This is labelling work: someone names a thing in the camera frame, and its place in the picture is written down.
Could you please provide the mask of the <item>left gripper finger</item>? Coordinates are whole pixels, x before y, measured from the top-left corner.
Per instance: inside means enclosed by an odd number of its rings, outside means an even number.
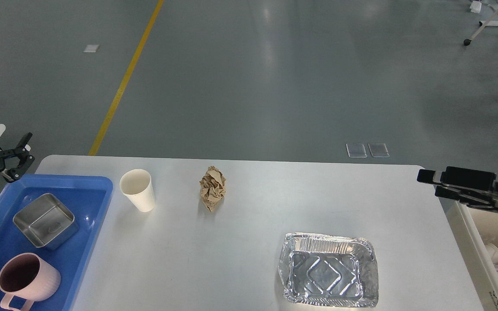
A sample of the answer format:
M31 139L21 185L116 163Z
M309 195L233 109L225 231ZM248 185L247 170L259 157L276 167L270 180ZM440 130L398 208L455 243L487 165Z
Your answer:
M32 136L31 132L27 132L22 136L15 148L6 150L0 148L0 175L6 182L13 183L21 179L34 163L35 158L26 147ZM13 158L18 159L18 163L15 166L8 167L6 161Z

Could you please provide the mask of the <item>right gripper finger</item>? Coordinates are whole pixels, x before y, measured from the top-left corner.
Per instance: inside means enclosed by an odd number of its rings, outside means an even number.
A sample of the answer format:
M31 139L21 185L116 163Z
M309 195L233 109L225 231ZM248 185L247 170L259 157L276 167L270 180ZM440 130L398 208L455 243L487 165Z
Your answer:
M468 168L446 167L445 171L419 169L417 182L435 186L437 196L496 194L496 174Z
M498 214L498 194L475 190L436 186L435 196L458 201L468 207Z

